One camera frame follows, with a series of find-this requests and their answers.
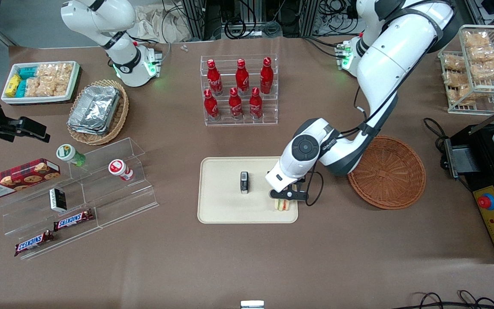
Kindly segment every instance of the brown tablecloth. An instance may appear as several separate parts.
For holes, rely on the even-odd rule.
[[[400,88],[398,106],[382,129],[408,143],[427,170],[424,196],[400,211],[379,211],[346,178],[321,168],[325,189],[313,207],[300,206],[293,224],[205,225],[196,217],[199,167],[210,156],[279,156],[297,127],[324,117],[337,129],[362,119],[352,107],[355,78],[301,39],[246,39],[173,45],[161,78],[126,88],[131,108],[116,140],[131,137],[145,151],[156,209],[127,219],[31,261],[12,256],[0,215],[2,308],[237,308],[262,299],[267,308],[405,306],[416,292],[457,301],[458,289],[494,299],[494,248],[472,195],[439,167],[435,136],[423,117],[453,135],[483,117],[451,115],[436,55],[428,55]],[[166,46],[159,46],[166,51]],[[206,127],[200,100],[201,55],[278,53],[280,122],[263,127]],[[101,48],[11,48],[11,63],[78,61],[80,89],[116,79]],[[366,106],[363,96],[358,99]],[[0,140],[0,170],[39,157],[55,158],[71,139],[70,104],[4,106],[47,125],[49,144]]]

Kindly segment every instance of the cookie picture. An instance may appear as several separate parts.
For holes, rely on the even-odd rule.
[[[46,172],[49,172],[49,167],[47,166],[47,164],[44,164],[43,162],[41,162],[40,164],[36,165],[33,170],[35,172],[38,172],[39,174],[45,174]]]
[[[20,191],[20,190],[24,190],[25,188],[27,188],[29,186],[18,186],[16,188],[14,188],[15,191]]]
[[[12,182],[10,176],[6,176],[6,177],[3,177],[1,180],[0,180],[0,184],[4,185],[4,186],[14,186],[15,183]]]
[[[36,175],[28,176],[24,178],[24,182],[40,182],[41,180],[43,180],[43,178],[41,176],[36,176]]]
[[[60,176],[60,173],[50,173],[50,174],[45,175],[45,179],[54,179],[54,178],[58,178],[59,176]]]

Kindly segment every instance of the foil container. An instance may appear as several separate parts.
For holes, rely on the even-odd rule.
[[[79,133],[108,133],[120,92],[114,87],[89,86],[81,94],[67,125]]]

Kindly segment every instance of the round wicker basket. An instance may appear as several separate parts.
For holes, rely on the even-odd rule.
[[[90,84],[90,86],[112,86],[118,89],[120,92],[118,106],[115,110],[114,117],[110,125],[110,131],[108,131],[108,133],[106,133],[105,135],[79,133],[73,131],[70,127],[68,127],[68,131],[70,132],[70,135],[78,142],[86,143],[88,145],[102,145],[114,139],[119,134],[119,131],[121,131],[121,129],[123,128],[123,125],[125,124],[125,118],[127,118],[127,112],[129,112],[129,98],[127,98],[127,93],[125,92],[123,86],[121,86],[118,82],[114,82],[113,80],[100,80],[98,82]],[[77,105],[77,101],[86,88],[87,87],[81,90],[81,92],[76,96],[74,104],[72,105],[70,110],[70,115],[74,111]]]
[[[426,171],[417,153],[399,139],[377,136],[348,174],[353,189],[381,209],[404,209],[422,196]]]

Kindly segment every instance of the red cookie box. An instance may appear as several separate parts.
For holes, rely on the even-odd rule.
[[[47,159],[37,159],[0,172],[0,197],[60,176],[60,168]]]

